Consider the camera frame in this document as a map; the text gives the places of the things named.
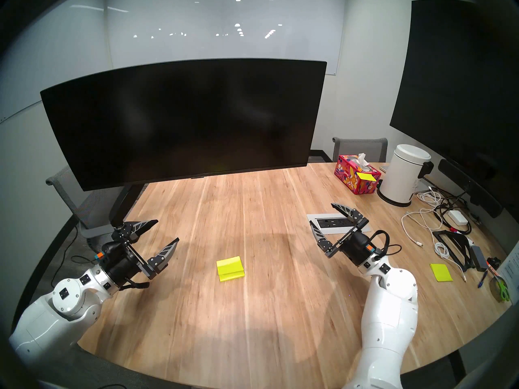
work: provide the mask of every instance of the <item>power adapter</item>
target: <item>power adapter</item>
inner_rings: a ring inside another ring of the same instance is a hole
[[[447,215],[451,218],[456,226],[466,226],[468,220],[460,211],[448,211]]]

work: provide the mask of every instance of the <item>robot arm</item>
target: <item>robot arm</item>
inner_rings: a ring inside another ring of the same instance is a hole
[[[125,223],[126,230],[112,234],[116,241],[103,245],[98,265],[79,279],[63,279],[52,293],[41,296],[23,312],[9,342],[26,365],[52,359],[74,345],[97,321],[103,302],[116,291],[149,287],[148,282],[135,283],[131,278],[142,271],[153,279],[168,265],[179,242],[176,238],[145,262],[131,244],[155,223]]]
[[[310,222],[319,247],[328,258],[343,252],[365,276],[371,276],[370,289],[362,314],[362,354],[353,379],[344,388],[401,389],[402,359],[416,331],[418,289],[410,271],[393,268],[386,255],[389,236],[379,230],[368,238],[361,231],[368,223],[356,209],[332,203],[332,206],[355,222],[355,226],[332,244]],[[383,249],[371,243],[384,234]]]

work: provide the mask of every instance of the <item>green scissors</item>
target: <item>green scissors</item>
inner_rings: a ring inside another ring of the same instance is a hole
[[[510,294],[508,293],[507,287],[504,285],[501,279],[497,279],[497,285],[499,287],[499,295],[501,296],[501,300],[510,301]]]

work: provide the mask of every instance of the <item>round wooden table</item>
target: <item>round wooden table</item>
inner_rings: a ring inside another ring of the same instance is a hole
[[[118,292],[104,303],[81,347],[194,386],[342,387],[360,355],[369,280],[343,254],[328,259],[316,245],[306,215],[334,213],[331,202],[356,207],[373,230],[386,230],[391,243],[402,245],[392,266],[416,278],[418,327],[402,372],[455,351],[507,309],[488,284],[477,289],[481,273],[467,271],[465,283],[458,268],[440,259],[427,230],[406,221],[423,248],[405,236],[400,218],[424,204],[413,198],[404,209],[376,194],[355,196],[334,176],[334,166],[150,184],[127,219],[159,223],[135,248],[148,259],[177,236],[179,245],[148,289]],[[485,257],[504,259],[478,226],[470,238]],[[234,256],[241,257],[245,277],[220,283],[216,261]],[[430,263],[446,263],[453,281],[437,282]]]

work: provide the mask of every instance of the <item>white cable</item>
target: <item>white cable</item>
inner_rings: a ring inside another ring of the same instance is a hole
[[[440,225],[437,226],[437,227],[434,227],[434,228],[431,228],[427,225],[427,222],[425,221],[424,219],[424,214],[426,213],[431,213],[431,212],[434,212],[436,213],[438,216],[440,216],[440,214],[434,210],[434,208],[436,206],[438,206],[441,201],[443,200],[442,196],[440,195],[439,192],[434,192],[432,189],[429,191],[429,192],[421,192],[421,193],[418,193],[416,194],[417,198],[419,200],[421,200],[422,202],[425,202],[426,204],[430,205],[430,206],[433,206],[433,208],[431,209],[427,209],[427,208],[422,208],[420,209],[419,211],[417,212],[405,212],[405,215],[402,216],[402,218],[400,219],[400,222],[402,223],[402,228],[404,229],[404,232],[405,232],[405,235],[407,235],[407,237],[413,241],[416,245],[418,246],[421,246],[423,247],[424,245],[419,242],[419,241],[416,241],[414,240],[413,238],[411,238],[411,236],[409,235],[409,233],[407,232],[407,230],[405,229],[405,226],[404,226],[404,218],[405,217],[409,217],[411,220],[413,220],[415,223],[417,223],[419,226],[429,230],[429,232],[431,233],[431,239],[432,239],[432,245],[434,246],[434,252],[436,252],[436,254],[442,258],[442,259],[445,259],[445,260],[448,260],[449,262],[452,262],[454,265],[456,265],[460,271],[461,271],[461,274],[463,275],[463,280],[466,282],[466,277],[465,277],[465,274],[463,273],[463,269],[461,268],[460,265],[458,265],[455,261],[453,261],[452,259],[449,258],[449,251],[448,251],[448,248],[443,244],[443,243],[440,243],[440,242],[436,242],[435,239],[434,239],[434,235],[433,235],[433,231],[438,231],[438,230],[441,230],[442,228],[442,218],[439,217],[440,219]],[[418,213],[424,224],[420,223],[418,220],[416,220],[412,214],[416,214]]]

